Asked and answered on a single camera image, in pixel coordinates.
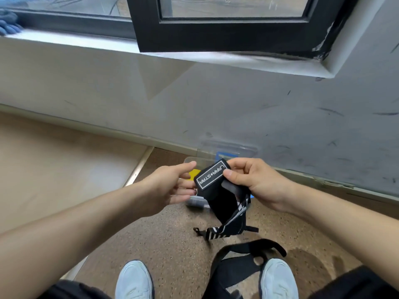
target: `blue glove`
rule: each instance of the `blue glove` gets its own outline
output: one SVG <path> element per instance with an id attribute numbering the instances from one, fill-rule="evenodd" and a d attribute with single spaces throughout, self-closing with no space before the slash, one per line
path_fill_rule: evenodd
<path id="1" fill-rule="evenodd" d="M 0 9 L 0 35 L 20 33 L 23 28 L 17 24 L 17 19 L 12 11 Z"/>

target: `glass pane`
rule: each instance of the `glass pane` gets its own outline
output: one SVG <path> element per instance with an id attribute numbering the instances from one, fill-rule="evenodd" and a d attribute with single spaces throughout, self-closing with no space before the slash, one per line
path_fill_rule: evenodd
<path id="1" fill-rule="evenodd" d="M 0 7 L 130 17 L 126 0 L 0 0 Z"/>
<path id="2" fill-rule="evenodd" d="M 169 18 L 301 17 L 308 0 L 160 0 Z"/>

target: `yellow object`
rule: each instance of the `yellow object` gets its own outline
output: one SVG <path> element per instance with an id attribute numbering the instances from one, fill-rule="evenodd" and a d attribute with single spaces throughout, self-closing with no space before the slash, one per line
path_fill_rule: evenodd
<path id="1" fill-rule="evenodd" d="M 192 170 L 191 172 L 189 172 L 189 174 L 190 174 L 190 180 L 193 181 L 193 180 L 194 180 L 194 177 L 197 176 L 199 172 L 201 172 L 201 170 L 198 170 L 198 169 L 194 169 L 194 170 Z"/>

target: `white sneaker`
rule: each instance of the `white sneaker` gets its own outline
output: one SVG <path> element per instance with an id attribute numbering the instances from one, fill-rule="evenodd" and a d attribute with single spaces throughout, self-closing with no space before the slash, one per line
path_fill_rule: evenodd
<path id="1" fill-rule="evenodd" d="M 119 273 L 115 299 L 154 299 L 154 287 L 147 267 L 139 260 L 128 262 Z"/>
<path id="2" fill-rule="evenodd" d="M 298 299 L 298 287 L 288 264 L 277 258 L 267 261 L 261 278 L 262 299 Z"/>

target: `forearm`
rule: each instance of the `forearm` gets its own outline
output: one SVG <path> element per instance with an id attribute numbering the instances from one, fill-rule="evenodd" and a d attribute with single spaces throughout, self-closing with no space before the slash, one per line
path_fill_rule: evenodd
<path id="1" fill-rule="evenodd" d="M 399 221 L 330 194 L 298 185 L 296 211 L 399 290 Z"/>
<path id="2" fill-rule="evenodd" d="M 137 220 L 134 206 L 142 195 L 140 184 L 134 184 L 0 235 L 2 295 L 41 295 L 97 246 Z"/>

